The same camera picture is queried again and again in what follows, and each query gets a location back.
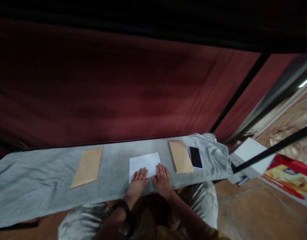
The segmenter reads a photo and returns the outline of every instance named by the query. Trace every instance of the grey pants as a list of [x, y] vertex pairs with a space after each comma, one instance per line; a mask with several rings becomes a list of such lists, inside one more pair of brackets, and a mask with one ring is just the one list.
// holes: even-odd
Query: grey pants
[[[186, 187], [180, 197], [205, 223], [217, 229], [218, 201], [216, 189], [211, 181]], [[112, 212], [113, 209], [105, 203], [75, 207], [60, 224], [58, 239], [91, 240]], [[187, 237], [184, 227], [180, 227], [179, 231]]]

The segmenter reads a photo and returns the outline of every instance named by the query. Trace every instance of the floor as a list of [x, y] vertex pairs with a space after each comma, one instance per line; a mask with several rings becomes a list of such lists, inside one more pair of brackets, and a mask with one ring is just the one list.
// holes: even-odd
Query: floor
[[[307, 239], [307, 207], [259, 179], [241, 188], [227, 180], [216, 184], [218, 229], [231, 239]], [[57, 239], [68, 211], [41, 219], [36, 229], [0, 232], [0, 239]]]

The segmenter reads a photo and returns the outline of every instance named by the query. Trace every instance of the smartphone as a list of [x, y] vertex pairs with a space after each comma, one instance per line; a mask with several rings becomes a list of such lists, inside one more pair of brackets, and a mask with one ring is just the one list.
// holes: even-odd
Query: smartphone
[[202, 168], [199, 149], [195, 147], [189, 147], [189, 152], [192, 165], [196, 168]]

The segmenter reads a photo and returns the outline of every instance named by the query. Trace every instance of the white paper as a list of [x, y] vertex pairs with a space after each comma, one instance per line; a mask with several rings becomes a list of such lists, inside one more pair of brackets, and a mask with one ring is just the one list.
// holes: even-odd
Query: white paper
[[129, 183], [133, 179], [136, 171], [141, 168], [146, 168], [148, 170], [147, 178], [157, 175], [156, 166], [160, 163], [160, 158], [158, 153], [151, 153], [147, 155], [142, 155], [140, 157], [129, 159]]

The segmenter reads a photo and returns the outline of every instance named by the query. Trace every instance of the kraft paper envelope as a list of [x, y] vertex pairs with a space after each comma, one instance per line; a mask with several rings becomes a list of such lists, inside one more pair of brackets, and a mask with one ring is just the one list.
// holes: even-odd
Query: kraft paper envelope
[[183, 141], [169, 142], [176, 173], [193, 172], [194, 168], [190, 161], [186, 146]]
[[103, 146], [85, 150], [83, 152], [70, 189], [80, 187], [97, 180], [102, 153]]

